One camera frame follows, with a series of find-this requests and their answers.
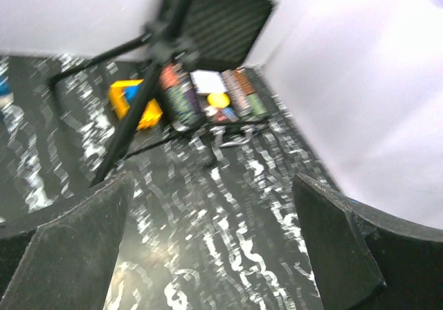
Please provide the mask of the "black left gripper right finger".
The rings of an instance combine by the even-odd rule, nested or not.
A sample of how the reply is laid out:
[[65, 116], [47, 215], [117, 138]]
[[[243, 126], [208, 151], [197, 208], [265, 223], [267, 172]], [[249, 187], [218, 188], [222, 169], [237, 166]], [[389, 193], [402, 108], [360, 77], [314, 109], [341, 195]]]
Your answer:
[[296, 212], [324, 309], [441, 309], [442, 231], [298, 174]]

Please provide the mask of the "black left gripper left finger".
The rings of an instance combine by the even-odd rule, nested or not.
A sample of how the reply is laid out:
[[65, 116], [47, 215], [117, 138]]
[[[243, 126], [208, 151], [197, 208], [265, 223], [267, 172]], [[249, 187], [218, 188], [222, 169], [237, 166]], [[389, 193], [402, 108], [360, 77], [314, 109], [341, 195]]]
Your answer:
[[132, 173], [1, 224], [2, 309], [102, 309], [134, 195]]

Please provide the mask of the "black tripod music stand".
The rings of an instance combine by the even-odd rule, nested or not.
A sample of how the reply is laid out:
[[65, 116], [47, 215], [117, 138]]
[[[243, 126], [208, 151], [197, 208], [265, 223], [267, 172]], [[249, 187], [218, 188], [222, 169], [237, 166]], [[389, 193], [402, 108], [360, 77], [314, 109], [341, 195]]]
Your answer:
[[145, 33], [139, 37], [99, 54], [89, 61], [57, 73], [48, 79], [49, 87], [55, 89], [58, 82], [71, 75], [124, 55], [143, 45], [148, 46], [150, 65], [144, 72], [143, 83], [136, 95], [136, 102], [117, 126], [107, 153], [91, 182], [92, 187], [105, 179], [120, 155], [127, 151], [147, 103], [156, 94], [157, 83], [163, 67], [181, 53], [186, 56], [184, 62], [188, 68], [191, 69], [196, 64], [199, 57], [197, 49], [192, 46], [191, 41], [181, 36], [181, 28], [184, 26], [193, 1], [174, 0], [165, 21], [155, 21], [147, 24]]

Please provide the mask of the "yellow dealer chip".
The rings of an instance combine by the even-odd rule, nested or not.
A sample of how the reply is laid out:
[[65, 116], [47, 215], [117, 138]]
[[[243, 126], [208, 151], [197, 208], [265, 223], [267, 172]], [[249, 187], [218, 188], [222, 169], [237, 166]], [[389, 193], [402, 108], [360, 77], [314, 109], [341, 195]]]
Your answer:
[[207, 101], [210, 106], [218, 109], [224, 109], [230, 105], [230, 98], [226, 93], [210, 93]]

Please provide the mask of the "black poker chip case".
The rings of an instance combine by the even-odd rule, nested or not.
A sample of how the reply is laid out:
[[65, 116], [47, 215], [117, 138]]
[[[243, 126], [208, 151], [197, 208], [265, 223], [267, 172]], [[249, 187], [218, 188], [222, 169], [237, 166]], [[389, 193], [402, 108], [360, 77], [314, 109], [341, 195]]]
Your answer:
[[[159, 19], [165, 21], [174, 0], [163, 0]], [[224, 71], [233, 71], [243, 65], [250, 53], [256, 39], [264, 28], [268, 18], [273, 12], [274, 0], [192, 0], [190, 9], [181, 27], [181, 36], [190, 38], [193, 46], [197, 47], [199, 58], [197, 70], [215, 71], [221, 75]], [[197, 126], [203, 121], [197, 118], [198, 110], [203, 110], [197, 96], [197, 82], [188, 75], [188, 82], [192, 83], [196, 93], [184, 93], [186, 98], [173, 98], [172, 93], [159, 93], [162, 99], [161, 106], [166, 108], [168, 120], [172, 128], [182, 136], [191, 136]], [[186, 107], [190, 117], [178, 114], [178, 103]], [[240, 116], [237, 107], [230, 106], [233, 120], [218, 116], [205, 116], [212, 129], [216, 126], [227, 128], [228, 133], [236, 134], [252, 127], [259, 129], [269, 119], [265, 107], [257, 107], [255, 102], [249, 114]]]

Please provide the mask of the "playing card deck box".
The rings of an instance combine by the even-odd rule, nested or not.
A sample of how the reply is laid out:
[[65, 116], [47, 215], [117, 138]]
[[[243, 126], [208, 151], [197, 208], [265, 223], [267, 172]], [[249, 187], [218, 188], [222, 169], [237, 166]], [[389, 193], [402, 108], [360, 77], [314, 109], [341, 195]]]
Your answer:
[[196, 70], [190, 73], [190, 77], [198, 94], [227, 92], [221, 74], [216, 71]]

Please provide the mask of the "yellow blue brick frame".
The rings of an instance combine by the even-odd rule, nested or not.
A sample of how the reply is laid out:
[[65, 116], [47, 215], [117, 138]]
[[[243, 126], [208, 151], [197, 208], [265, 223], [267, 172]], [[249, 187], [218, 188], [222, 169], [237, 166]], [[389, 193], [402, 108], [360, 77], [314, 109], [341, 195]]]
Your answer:
[[[108, 90], [108, 99], [119, 120], [122, 120], [136, 102], [136, 95], [143, 80], [118, 80]], [[151, 99], [139, 120], [137, 130], [148, 129], [159, 124], [163, 111], [156, 99]]]

